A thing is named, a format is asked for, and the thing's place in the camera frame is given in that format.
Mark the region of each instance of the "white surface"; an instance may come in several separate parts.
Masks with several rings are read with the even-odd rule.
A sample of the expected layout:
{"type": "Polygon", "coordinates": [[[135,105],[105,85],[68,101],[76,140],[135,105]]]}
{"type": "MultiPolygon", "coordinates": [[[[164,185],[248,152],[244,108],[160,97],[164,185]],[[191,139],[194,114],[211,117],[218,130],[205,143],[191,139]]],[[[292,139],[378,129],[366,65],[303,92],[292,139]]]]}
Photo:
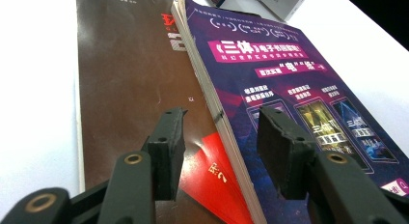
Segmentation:
{"type": "Polygon", "coordinates": [[[47,187],[79,192],[75,0],[1,0],[0,220],[47,187]]]}
{"type": "MultiPolygon", "coordinates": [[[[38,189],[60,186],[78,194],[83,176],[75,113],[75,0],[0,3],[1,220],[38,189]]],[[[229,3],[274,16],[253,2],[229,3]]],[[[408,154],[408,51],[347,0],[306,0],[288,24],[304,31],[408,154]]]]}

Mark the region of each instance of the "clamp jaw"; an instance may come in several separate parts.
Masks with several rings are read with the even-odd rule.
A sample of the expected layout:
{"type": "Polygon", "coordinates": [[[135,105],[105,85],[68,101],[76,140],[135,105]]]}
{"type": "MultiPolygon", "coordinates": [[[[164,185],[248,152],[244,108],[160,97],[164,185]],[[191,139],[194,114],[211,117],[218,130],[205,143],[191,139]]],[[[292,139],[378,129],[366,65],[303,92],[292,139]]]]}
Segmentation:
{"type": "Polygon", "coordinates": [[[259,156],[281,196],[305,200],[309,194],[313,223],[408,223],[407,199],[376,186],[349,155],[316,153],[315,146],[285,113],[260,109],[259,156]]]}

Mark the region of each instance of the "brown book cover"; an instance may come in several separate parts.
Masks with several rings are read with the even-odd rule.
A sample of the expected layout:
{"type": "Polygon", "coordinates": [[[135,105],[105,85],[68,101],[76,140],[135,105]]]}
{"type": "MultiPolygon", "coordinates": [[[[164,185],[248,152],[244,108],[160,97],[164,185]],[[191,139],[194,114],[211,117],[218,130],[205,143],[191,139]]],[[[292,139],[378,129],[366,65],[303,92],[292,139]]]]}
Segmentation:
{"type": "Polygon", "coordinates": [[[171,15],[172,3],[77,0],[86,189],[107,181],[116,159],[140,150],[161,114],[179,106],[188,110],[180,187],[175,202],[156,202],[157,223],[250,222],[223,146],[208,141],[218,133],[171,15]],[[218,185],[208,178],[230,194],[224,205],[217,203],[220,194],[209,190],[218,185]],[[240,212],[240,219],[225,213],[226,207],[240,212]]]}

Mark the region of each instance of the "brass screw hole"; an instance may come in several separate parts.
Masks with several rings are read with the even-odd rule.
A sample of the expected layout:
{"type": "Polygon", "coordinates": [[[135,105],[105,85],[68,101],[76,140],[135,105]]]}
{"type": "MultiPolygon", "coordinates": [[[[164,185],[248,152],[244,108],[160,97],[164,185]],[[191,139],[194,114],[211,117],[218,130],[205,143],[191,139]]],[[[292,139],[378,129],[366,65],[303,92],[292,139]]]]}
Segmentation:
{"type": "Polygon", "coordinates": [[[55,201],[57,201],[57,196],[51,193],[44,193],[33,198],[29,203],[27,203],[25,210],[28,212],[39,212],[51,207],[55,201]]]}
{"type": "Polygon", "coordinates": [[[142,156],[139,154],[130,154],[124,161],[127,164],[137,164],[142,161],[142,156]]]}
{"type": "Polygon", "coordinates": [[[327,158],[333,161],[334,163],[343,164],[348,162],[348,160],[340,154],[327,154],[327,158]]]}

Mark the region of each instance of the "magazine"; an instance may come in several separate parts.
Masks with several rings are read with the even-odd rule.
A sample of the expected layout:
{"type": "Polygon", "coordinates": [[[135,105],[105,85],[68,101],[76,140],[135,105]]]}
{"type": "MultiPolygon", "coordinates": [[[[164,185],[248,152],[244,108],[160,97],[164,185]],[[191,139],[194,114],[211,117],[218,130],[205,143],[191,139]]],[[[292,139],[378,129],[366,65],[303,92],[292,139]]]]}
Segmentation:
{"type": "Polygon", "coordinates": [[[162,113],[184,116],[185,158],[175,201],[156,223],[251,223],[225,148],[171,14],[173,0],[77,0],[86,188],[140,150],[162,113]]]}
{"type": "Polygon", "coordinates": [[[318,151],[348,154],[378,186],[408,193],[407,156],[301,30],[192,0],[172,12],[255,222],[310,222],[306,202],[281,199],[258,156],[261,106],[287,114],[318,151]]]}

